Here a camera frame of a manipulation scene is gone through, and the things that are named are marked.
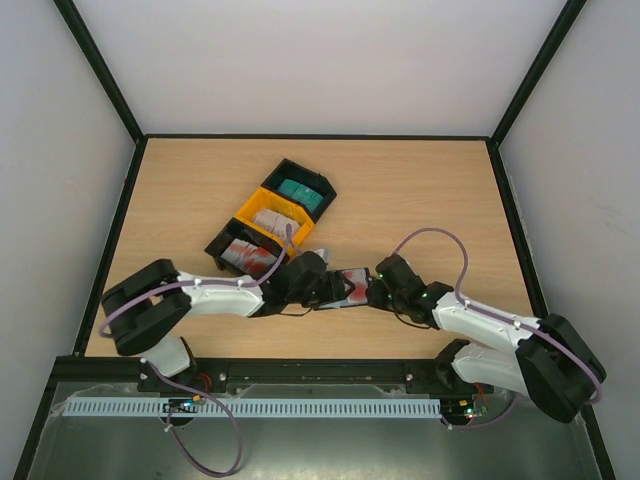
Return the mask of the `black leather card holder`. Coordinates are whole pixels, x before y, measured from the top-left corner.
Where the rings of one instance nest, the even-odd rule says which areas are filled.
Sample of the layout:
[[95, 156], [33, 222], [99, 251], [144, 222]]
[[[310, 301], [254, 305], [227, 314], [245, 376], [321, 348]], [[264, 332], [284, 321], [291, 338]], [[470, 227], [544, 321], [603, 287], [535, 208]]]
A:
[[331, 270], [316, 290], [314, 310], [351, 308], [368, 303], [370, 272], [366, 267]]

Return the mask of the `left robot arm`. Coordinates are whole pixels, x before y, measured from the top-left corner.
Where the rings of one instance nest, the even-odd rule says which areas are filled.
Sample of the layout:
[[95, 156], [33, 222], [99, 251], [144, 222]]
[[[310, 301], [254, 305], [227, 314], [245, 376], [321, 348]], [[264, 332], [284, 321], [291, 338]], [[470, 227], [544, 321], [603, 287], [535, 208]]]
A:
[[260, 276], [235, 278], [192, 275], [159, 259], [103, 295], [99, 335], [112, 340], [119, 355], [139, 356], [161, 375], [174, 377], [192, 363], [186, 342], [171, 334], [188, 316], [278, 315], [290, 304], [315, 309], [341, 302], [354, 290], [354, 283], [329, 270], [315, 251], [289, 262], [279, 256]]

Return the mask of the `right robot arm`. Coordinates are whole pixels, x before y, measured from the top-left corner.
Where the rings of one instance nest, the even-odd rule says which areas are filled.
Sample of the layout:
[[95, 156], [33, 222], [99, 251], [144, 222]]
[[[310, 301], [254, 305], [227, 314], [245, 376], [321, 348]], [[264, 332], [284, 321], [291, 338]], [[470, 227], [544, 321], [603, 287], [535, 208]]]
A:
[[563, 423], [600, 399], [606, 371], [565, 317], [510, 314], [475, 302], [456, 287], [426, 284], [398, 254], [386, 257], [375, 271], [371, 306], [417, 327], [464, 336], [436, 367], [443, 389], [455, 392], [467, 383], [497, 386], [530, 399]]

